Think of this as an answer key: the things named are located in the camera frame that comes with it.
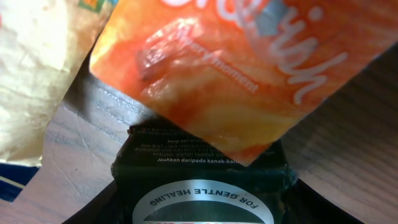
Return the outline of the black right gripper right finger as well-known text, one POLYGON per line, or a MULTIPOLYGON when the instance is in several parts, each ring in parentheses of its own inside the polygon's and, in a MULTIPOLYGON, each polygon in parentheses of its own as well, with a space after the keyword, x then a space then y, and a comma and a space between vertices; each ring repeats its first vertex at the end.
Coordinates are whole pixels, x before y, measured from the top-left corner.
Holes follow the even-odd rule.
POLYGON ((321 196, 301 179, 285 192, 289 224, 363 224, 321 196))

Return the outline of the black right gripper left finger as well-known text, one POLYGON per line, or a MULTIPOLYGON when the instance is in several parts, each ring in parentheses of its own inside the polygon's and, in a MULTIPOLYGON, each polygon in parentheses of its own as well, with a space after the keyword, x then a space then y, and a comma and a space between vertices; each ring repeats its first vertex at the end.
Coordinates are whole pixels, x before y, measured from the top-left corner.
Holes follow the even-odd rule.
POLYGON ((62 224, 112 224, 117 223, 120 198, 115 181, 105 187, 93 200, 62 224))

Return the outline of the green round-label box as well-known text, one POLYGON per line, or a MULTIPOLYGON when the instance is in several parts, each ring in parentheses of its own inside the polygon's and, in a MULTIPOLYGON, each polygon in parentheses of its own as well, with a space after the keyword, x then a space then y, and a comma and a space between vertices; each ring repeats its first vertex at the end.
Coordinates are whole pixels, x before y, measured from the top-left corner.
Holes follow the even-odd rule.
POLYGON ((287 223, 294 174, 280 142, 249 166, 169 121, 132 125, 111 168, 124 223, 287 223))

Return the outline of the orange white Kleenex tissue pack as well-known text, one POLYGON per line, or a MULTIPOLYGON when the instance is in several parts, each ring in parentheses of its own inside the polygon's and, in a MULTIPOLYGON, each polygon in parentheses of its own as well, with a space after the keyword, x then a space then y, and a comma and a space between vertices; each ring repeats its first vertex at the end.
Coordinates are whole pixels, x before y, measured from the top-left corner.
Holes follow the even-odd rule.
POLYGON ((397 0, 123 0, 90 72, 246 166, 396 42, 397 0))

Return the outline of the orange yellow snack bag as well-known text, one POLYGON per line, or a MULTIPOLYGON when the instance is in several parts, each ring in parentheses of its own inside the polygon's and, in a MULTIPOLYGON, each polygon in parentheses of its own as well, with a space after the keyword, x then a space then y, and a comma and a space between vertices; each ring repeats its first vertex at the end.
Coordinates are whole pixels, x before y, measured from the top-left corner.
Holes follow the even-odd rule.
POLYGON ((45 130, 115 0, 1 0, 1 199, 42 165, 45 130))

